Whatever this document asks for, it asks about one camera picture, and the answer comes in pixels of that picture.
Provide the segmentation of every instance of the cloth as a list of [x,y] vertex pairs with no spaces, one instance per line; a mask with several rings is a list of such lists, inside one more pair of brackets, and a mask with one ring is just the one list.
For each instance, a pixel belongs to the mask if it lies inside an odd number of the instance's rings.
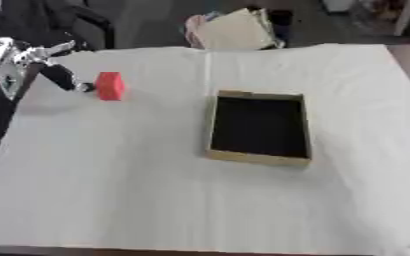
[[207,22],[195,35],[204,48],[210,50],[259,50],[276,43],[248,9]]
[[[384,46],[163,48],[60,59],[121,102],[40,77],[0,148],[0,245],[410,255],[410,81]],[[306,169],[202,155],[219,89],[304,94]]]

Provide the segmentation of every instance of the robotic arm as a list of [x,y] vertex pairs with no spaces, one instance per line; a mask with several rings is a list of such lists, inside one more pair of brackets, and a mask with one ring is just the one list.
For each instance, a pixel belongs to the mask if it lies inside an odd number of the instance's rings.
[[74,46],[72,41],[52,48],[30,47],[12,38],[0,38],[0,142],[19,101],[40,72],[65,90],[94,90],[93,84],[80,82],[70,70],[51,58],[71,51]]

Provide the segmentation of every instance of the black chair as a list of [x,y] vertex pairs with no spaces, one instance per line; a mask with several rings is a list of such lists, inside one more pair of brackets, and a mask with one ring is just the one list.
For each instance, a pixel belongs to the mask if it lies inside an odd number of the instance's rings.
[[[94,12],[92,9],[88,8],[88,1],[86,2],[87,7],[73,5],[71,8],[74,10],[76,17],[95,25],[96,27],[100,28],[104,35],[104,48],[105,49],[114,49],[115,48],[115,28],[111,21],[106,17]],[[73,28],[72,32],[76,35],[79,35]]]

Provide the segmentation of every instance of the red cube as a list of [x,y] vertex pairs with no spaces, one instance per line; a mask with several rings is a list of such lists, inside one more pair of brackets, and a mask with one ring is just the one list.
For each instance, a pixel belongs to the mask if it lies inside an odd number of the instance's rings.
[[121,100],[125,89],[119,72],[101,72],[96,88],[101,100]]

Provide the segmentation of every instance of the box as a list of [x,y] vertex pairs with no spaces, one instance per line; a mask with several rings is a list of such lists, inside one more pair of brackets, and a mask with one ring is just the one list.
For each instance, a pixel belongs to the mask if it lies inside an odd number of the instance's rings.
[[212,100],[212,159],[306,166],[312,158],[303,95],[220,91]]

